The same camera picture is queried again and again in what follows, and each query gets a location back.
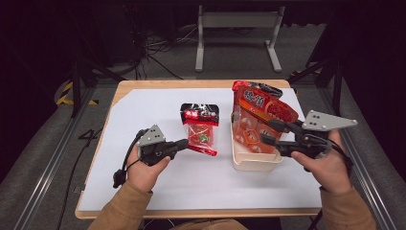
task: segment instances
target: red snack bag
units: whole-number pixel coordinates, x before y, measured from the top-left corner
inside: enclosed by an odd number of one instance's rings
[[[216,104],[183,103],[180,108],[183,126],[188,134],[188,149],[217,155],[216,133],[219,109]]]
[[[232,118],[234,140],[255,153],[274,151],[274,147],[260,141],[261,134],[273,136],[277,140],[282,136],[280,132],[266,125],[269,120],[278,119],[293,123],[299,117],[295,110],[274,97],[267,88],[261,88],[252,82],[250,84],[239,82],[233,85],[235,92]]]

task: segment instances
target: plastic container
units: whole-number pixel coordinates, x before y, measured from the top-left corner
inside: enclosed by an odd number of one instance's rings
[[[283,160],[283,157],[275,149],[272,153],[251,153],[243,145],[234,140],[233,129],[233,164],[239,171],[271,172]]]

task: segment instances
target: white paper sheet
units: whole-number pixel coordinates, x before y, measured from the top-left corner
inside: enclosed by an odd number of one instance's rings
[[[293,89],[281,100],[304,114]],[[117,189],[113,173],[122,167],[127,149],[140,129],[156,124],[167,141],[186,138],[179,109],[183,103],[217,104],[220,109],[218,154],[179,151],[155,185],[148,210],[320,208],[319,184],[291,158],[272,172],[240,172],[233,167],[231,88],[134,89],[110,111],[100,150],[87,180],[78,211],[99,211]],[[292,133],[284,136],[293,140]]]

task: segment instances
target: small red packet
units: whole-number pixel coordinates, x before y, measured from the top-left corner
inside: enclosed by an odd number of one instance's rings
[[[188,135],[188,149],[217,155],[219,109],[216,104],[183,103],[180,115]]]

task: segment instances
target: person's left hand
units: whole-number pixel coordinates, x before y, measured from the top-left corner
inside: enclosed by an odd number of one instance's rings
[[[127,166],[136,160],[138,160],[138,152],[137,146],[134,146],[128,157]],[[167,167],[169,161],[168,156],[154,166],[148,166],[142,161],[138,161],[128,169],[127,181],[144,192],[150,192],[155,186],[158,175]]]

